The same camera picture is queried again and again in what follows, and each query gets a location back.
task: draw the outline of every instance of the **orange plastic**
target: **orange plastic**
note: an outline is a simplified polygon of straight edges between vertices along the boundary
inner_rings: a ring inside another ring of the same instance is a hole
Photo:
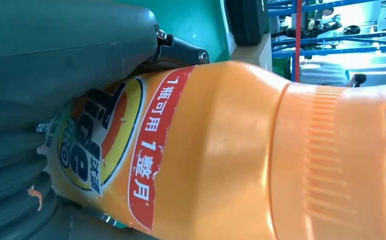
[[[276,122],[279,238],[386,240],[386,85],[292,84]]]
[[[171,73],[142,76],[145,106]],[[74,187],[49,157],[53,184],[162,240],[386,239],[386,86],[292,83],[239,62],[196,66],[166,131],[151,228],[127,200],[135,137],[102,196]]]

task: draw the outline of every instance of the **person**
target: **person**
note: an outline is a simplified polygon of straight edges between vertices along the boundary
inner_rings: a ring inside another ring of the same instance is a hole
[[[365,83],[367,81],[367,75],[362,73],[356,73],[353,75],[352,79],[350,80],[350,85],[353,88],[359,88],[361,84]]]
[[[304,84],[358,88],[367,80],[362,73],[350,79],[349,71],[337,63],[303,61],[300,65],[300,82]]]

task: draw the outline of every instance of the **blue rack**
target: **blue rack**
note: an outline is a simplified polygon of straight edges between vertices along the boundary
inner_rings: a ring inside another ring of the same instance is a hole
[[[321,3],[321,4],[311,4],[311,5],[304,4],[301,8],[301,6],[299,6],[298,4],[302,3],[303,1],[305,1],[305,3],[307,2],[307,0],[297,0],[297,1],[280,0],[280,1],[271,2],[268,4],[269,16],[270,17],[285,16],[285,15],[295,14],[298,11],[310,12],[315,10],[323,10],[328,8],[346,6],[346,5],[373,2],[376,0],[339,0],[339,1],[329,2],[329,3]],[[386,31],[369,33],[369,34],[346,35],[346,36],[327,37],[327,38],[308,38],[308,39],[300,40],[301,46],[304,44],[322,43],[322,49],[319,49],[319,50],[301,50],[299,49],[299,47],[296,50],[285,50],[289,48],[294,48],[296,40],[293,39],[293,40],[286,40],[286,41],[275,41],[271,43],[272,57],[273,58],[292,57],[292,65],[293,65],[292,81],[295,81],[295,76],[297,78],[299,77],[299,75],[296,72],[299,69],[299,64],[298,64],[299,56],[329,55],[329,54],[343,54],[343,53],[367,53],[367,52],[375,52],[375,51],[386,52],[386,40],[373,39],[373,38],[379,38],[379,37],[386,37]],[[379,46],[364,45],[364,46],[355,47],[355,48],[343,48],[343,49],[326,48],[325,49],[324,43],[331,42],[331,41],[353,41],[353,42],[360,42],[363,44],[379,43]]]
[[[334,1],[334,2],[328,2],[328,3],[321,3],[321,4],[304,5],[302,7],[302,12],[323,10],[323,9],[329,9],[334,7],[346,6],[346,5],[352,5],[352,4],[361,4],[361,3],[373,2],[373,1],[376,1],[376,0],[340,0],[340,1]],[[289,15],[294,13],[296,13],[295,0],[293,1],[282,0],[282,1],[270,2],[268,4],[268,14],[270,17],[284,16],[284,15]]]

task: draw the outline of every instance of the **blue metal shelf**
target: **blue metal shelf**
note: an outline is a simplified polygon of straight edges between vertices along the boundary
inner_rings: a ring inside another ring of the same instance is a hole
[[[321,3],[321,4],[304,5],[302,7],[302,12],[323,10],[323,9],[329,9],[334,7],[346,6],[346,5],[352,5],[352,4],[361,4],[361,3],[373,2],[373,1],[377,1],[377,0],[340,0],[340,1],[334,1],[334,2],[328,2],[328,3]],[[296,1],[291,1],[291,0],[271,2],[268,4],[268,14],[270,17],[294,14],[296,13],[296,7],[293,6],[295,2]],[[278,7],[287,7],[287,9],[280,10],[280,8]]]
[[[345,41],[345,40],[363,42],[362,40],[357,40],[357,39],[367,39],[371,41],[369,43],[373,43],[373,42],[380,42],[380,40],[370,39],[370,38],[380,38],[380,37],[386,37],[386,31],[367,33],[367,34],[358,34],[358,35],[334,36],[334,37],[326,37],[326,38],[305,38],[305,39],[301,39],[300,44],[320,43],[322,41],[330,42],[330,41]],[[280,45],[290,45],[294,43],[295,43],[294,39],[285,40],[285,41],[273,41],[271,43],[271,46],[274,48]]]
[[[357,48],[345,48],[345,49],[323,49],[323,50],[306,50],[300,51],[301,56],[314,56],[314,55],[329,55],[329,54],[349,54],[349,53],[369,53],[380,50],[386,52],[386,45],[384,46],[362,46]],[[289,51],[277,51],[272,53],[273,58],[288,58],[295,55],[294,50]]]
[[[363,43],[367,45],[362,45],[352,48],[326,48],[319,50],[300,50],[300,56],[314,56],[314,55],[329,55],[329,54],[347,54],[347,53],[369,53],[375,51],[386,52],[386,40],[374,39],[386,37],[386,31],[368,33],[368,34],[358,34],[358,35],[345,35],[345,36],[335,36],[335,37],[326,37],[326,38],[306,38],[300,40],[300,45],[314,44],[314,43],[324,43],[324,42],[333,42],[333,41],[352,41]],[[272,57],[273,58],[292,58],[292,62],[295,63],[299,61],[295,57],[295,50],[285,50],[295,47],[295,39],[286,40],[286,41],[275,41],[272,42]],[[378,43],[379,46],[373,46],[373,43]]]

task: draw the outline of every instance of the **green surface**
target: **green surface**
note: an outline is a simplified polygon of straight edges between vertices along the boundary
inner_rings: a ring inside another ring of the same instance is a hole
[[[211,62],[230,59],[219,0],[117,0],[152,10],[159,28],[206,49]]]
[[[292,73],[290,71],[290,58],[289,57],[273,58],[272,72],[285,79],[291,79]]]

